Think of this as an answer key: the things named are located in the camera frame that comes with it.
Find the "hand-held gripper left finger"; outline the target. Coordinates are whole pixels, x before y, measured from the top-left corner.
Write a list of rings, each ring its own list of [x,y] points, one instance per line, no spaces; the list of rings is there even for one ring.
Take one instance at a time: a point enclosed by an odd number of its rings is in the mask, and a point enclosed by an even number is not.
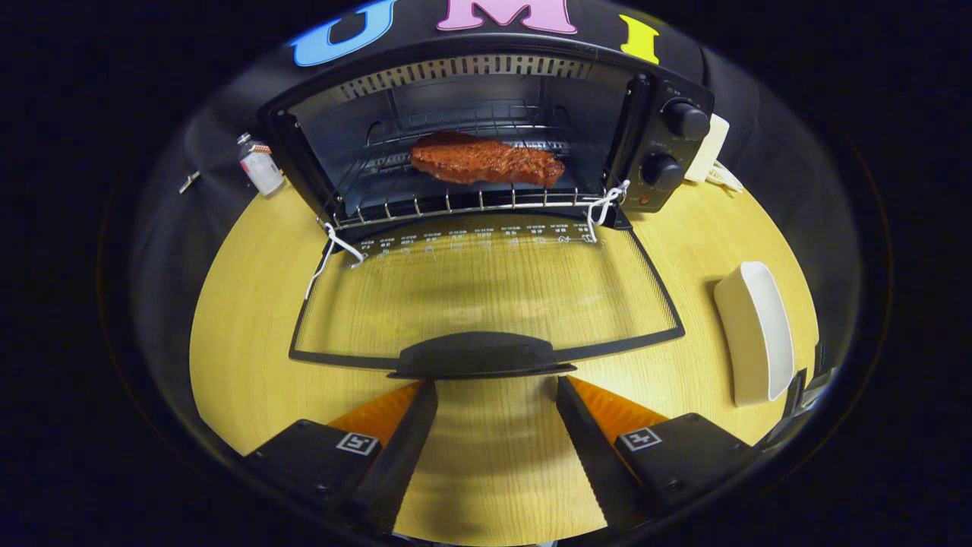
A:
[[[272,489],[314,514],[388,536],[437,406],[433,381],[412,382],[326,425],[295,420],[245,461]]]

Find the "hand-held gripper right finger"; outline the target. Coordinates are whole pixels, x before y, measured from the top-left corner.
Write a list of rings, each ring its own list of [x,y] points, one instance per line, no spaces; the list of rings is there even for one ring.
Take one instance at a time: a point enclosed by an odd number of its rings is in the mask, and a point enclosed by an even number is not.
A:
[[[676,513],[758,456],[700,413],[667,418],[573,376],[557,378],[555,402],[611,529]]]

